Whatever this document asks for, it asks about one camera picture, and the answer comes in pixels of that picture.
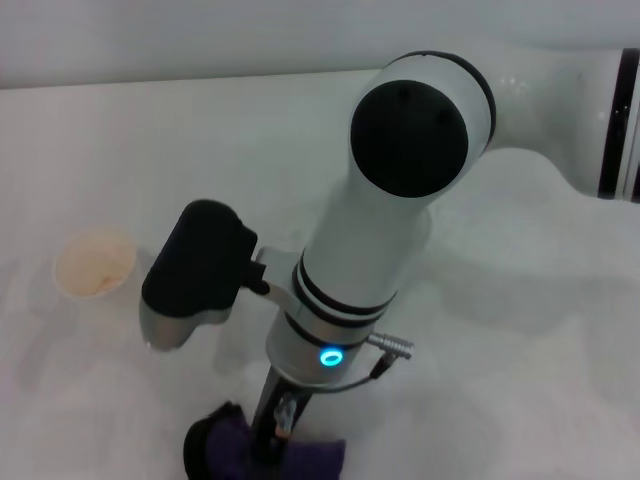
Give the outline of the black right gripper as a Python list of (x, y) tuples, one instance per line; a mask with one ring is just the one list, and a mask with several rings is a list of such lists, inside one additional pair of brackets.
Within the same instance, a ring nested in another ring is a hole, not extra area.
[[(293, 432), (313, 394), (313, 388), (292, 383), (274, 367), (269, 368), (250, 429), (252, 479), (283, 479), (284, 456), (289, 443), (286, 435)], [(291, 422), (290, 429), (277, 434), (276, 415), (282, 411), (280, 404), (292, 401), (295, 405), (285, 414), (286, 420)]]

